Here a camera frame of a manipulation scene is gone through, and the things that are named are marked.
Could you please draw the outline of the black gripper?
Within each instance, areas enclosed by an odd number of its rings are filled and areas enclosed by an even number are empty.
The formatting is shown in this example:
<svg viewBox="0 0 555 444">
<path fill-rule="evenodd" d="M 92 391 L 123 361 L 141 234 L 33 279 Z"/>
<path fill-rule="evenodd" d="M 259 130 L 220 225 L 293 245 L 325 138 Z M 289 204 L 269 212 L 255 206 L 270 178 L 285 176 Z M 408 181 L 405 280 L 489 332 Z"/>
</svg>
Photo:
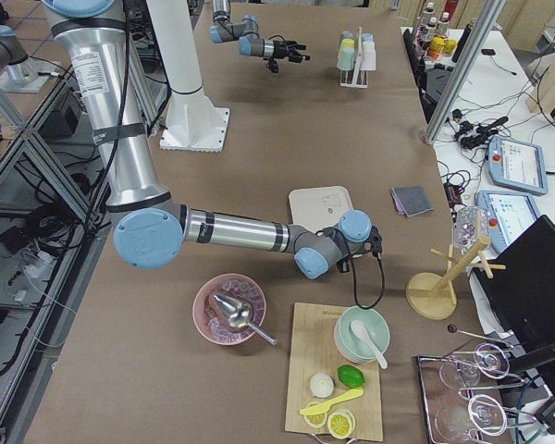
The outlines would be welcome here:
<svg viewBox="0 0 555 444">
<path fill-rule="evenodd" d="M 309 61 L 309 55 L 296 55 L 297 50 L 305 50 L 306 46 L 295 41 L 273 40 L 273 55 L 275 59 L 288 59 L 291 62 Z"/>
</svg>

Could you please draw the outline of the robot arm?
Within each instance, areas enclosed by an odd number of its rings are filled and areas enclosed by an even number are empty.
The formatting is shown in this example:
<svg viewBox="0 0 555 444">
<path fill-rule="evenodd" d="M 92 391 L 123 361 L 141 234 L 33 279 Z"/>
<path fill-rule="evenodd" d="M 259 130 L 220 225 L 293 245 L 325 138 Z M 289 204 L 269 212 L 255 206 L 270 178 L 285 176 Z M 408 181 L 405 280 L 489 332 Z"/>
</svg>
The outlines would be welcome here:
<svg viewBox="0 0 555 444">
<path fill-rule="evenodd" d="M 312 232 L 247 217 L 191 209 L 175 203 L 158 179 L 133 82 L 129 22 L 120 1 L 47 1 L 55 40 L 70 56 L 92 139 L 105 165 L 118 255 L 128 264 L 156 268 L 173 260 L 185 241 L 291 253 L 308 278 L 344 269 L 356 255 L 382 253 L 369 216 L 346 212 L 336 225 Z M 218 152 L 229 111 L 204 92 L 186 4 L 147 5 L 170 89 L 162 144 L 169 149 Z"/>
<path fill-rule="evenodd" d="M 287 59 L 291 63 L 301 63 L 311 57 L 303 54 L 304 44 L 293 40 L 286 40 L 281 35 L 264 39 L 259 35 L 259 25 L 255 16 L 245 15 L 241 21 L 231 21 L 229 1 L 213 1 L 213 22 L 210 27 L 210 38 L 213 43 L 237 41 L 242 56 L 261 57 L 266 61 L 266 67 L 273 73 L 278 73 L 280 59 Z"/>
</svg>

